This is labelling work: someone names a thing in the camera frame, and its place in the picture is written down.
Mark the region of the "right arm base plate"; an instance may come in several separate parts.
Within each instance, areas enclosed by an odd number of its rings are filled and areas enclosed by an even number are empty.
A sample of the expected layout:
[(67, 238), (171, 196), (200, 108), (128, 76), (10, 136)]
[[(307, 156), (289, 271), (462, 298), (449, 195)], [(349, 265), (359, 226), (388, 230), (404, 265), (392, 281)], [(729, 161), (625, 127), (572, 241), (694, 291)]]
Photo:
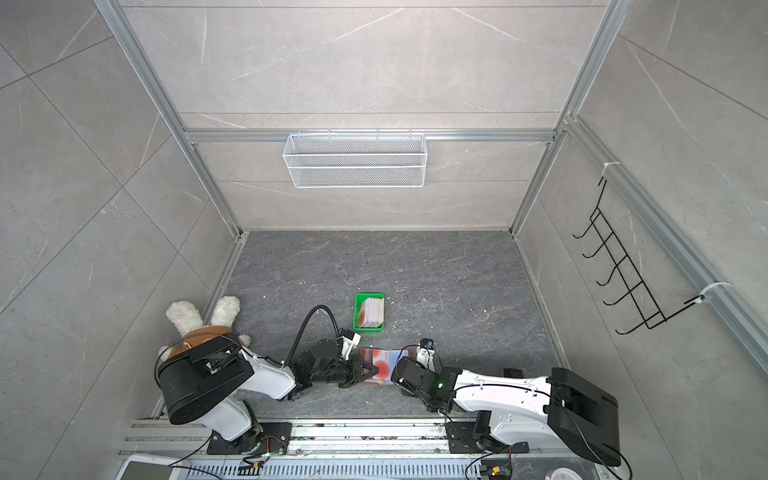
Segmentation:
[(451, 422), (445, 423), (445, 431), (449, 445), (449, 451), (452, 454), (470, 454), (470, 453), (512, 453), (527, 454), (530, 447), (527, 442), (518, 442), (513, 445), (506, 445), (492, 438), (488, 432), (483, 432), (479, 426), (473, 422)]

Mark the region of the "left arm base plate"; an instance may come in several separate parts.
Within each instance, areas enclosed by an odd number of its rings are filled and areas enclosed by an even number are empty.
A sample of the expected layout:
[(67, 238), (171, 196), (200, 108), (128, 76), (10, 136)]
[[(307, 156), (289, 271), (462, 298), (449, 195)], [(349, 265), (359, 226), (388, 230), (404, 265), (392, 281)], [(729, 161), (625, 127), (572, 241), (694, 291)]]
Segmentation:
[(236, 440), (226, 441), (217, 432), (212, 433), (206, 453), (208, 455), (264, 455), (285, 453), (290, 443), (291, 422), (261, 423)]

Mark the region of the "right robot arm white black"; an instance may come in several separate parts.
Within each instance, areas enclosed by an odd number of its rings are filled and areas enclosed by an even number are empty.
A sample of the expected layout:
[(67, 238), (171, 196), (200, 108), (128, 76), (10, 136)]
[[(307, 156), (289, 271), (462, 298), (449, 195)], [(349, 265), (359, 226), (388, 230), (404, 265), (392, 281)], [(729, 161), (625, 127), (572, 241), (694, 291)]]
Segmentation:
[(403, 358), (391, 381), (430, 412), (475, 412), (476, 433), (494, 450), (564, 446), (605, 467), (622, 463), (618, 400), (569, 369), (554, 367), (536, 378), (493, 377), (454, 367), (435, 372)]

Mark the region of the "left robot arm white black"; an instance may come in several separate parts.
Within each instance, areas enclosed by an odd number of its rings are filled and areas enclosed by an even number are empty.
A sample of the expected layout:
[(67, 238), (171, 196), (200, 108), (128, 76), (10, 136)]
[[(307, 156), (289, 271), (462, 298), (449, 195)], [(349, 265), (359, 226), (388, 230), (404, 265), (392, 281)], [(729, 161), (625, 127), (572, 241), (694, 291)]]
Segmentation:
[(239, 390), (289, 401), (316, 383), (334, 383), (344, 389), (378, 373), (379, 368), (361, 354), (345, 352), (332, 340), (322, 340), (299, 357), (278, 364), (226, 334), (159, 361), (155, 380), (170, 422), (183, 425), (223, 406)]

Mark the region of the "green plastic card tray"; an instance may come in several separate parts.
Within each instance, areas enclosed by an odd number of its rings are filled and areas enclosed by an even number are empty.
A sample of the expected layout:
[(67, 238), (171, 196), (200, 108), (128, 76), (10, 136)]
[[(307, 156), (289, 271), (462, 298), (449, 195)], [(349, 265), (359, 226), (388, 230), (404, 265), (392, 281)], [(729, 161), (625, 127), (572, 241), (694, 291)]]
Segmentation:
[(381, 293), (358, 293), (355, 297), (353, 329), (378, 332), (384, 328), (386, 296)]

